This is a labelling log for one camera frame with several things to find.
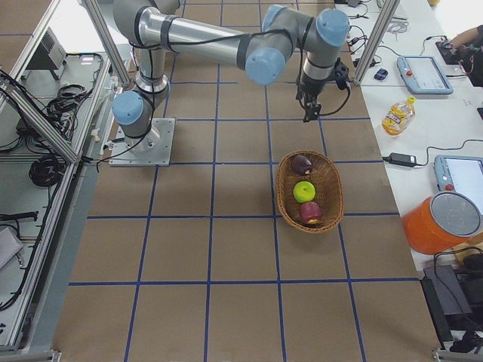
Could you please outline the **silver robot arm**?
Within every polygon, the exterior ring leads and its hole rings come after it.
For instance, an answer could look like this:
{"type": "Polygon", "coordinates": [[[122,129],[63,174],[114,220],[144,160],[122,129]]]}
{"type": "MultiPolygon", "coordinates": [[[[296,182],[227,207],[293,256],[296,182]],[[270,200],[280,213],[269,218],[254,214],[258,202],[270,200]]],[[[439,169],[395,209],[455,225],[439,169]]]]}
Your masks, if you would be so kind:
{"type": "Polygon", "coordinates": [[[179,1],[115,1],[113,18],[119,32],[131,43],[138,65],[135,91],[140,101],[115,106],[113,111],[134,110],[133,120],[117,114],[127,140],[136,149],[142,138],[152,132],[153,109],[170,92],[165,74],[165,54],[191,54],[215,63],[233,65],[259,85],[273,83],[283,73],[294,50],[301,61],[296,79],[296,99],[304,111],[305,122],[322,115],[318,95],[325,84],[335,81],[341,90],[348,89],[349,70],[339,57],[349,32],[349,19],[337,9],[326,9],[318,16],[282,5],[271,5],[258,33],[240,32],[178,17],[179,1]]]}

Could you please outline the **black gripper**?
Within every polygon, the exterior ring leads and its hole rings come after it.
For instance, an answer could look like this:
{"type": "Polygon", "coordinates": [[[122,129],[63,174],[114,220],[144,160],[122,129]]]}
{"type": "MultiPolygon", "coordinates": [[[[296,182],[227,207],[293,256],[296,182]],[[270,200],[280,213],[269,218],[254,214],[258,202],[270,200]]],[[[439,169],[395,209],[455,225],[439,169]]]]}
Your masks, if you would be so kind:
{"type": "Polygon", "coordinates": [[[321,104],[318,102],[318,95],[330,81],[334,81],[340,90],[347,90],[349,67],[339,57],[329,66],[319,66],[306,56],[296,80],[296,100],[303,107],[304,123],[320,116],[321,104]]]}

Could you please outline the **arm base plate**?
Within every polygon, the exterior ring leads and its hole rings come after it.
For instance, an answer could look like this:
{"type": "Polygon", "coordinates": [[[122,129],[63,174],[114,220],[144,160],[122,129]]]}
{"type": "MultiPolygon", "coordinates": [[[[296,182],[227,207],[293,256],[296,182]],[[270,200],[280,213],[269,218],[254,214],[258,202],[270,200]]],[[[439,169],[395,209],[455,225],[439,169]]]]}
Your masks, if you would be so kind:
{"type": "Polygon", "coordinates": [[[137,140],[126,138],[121,127],[118,127],[118,137],[123,140],[113,144],[111,148],[113,158],[108,160],[109,165],[113,167],[168,166],[175,125],[175,118],[154,118],[151,131],[139,144],[137,140]]]}

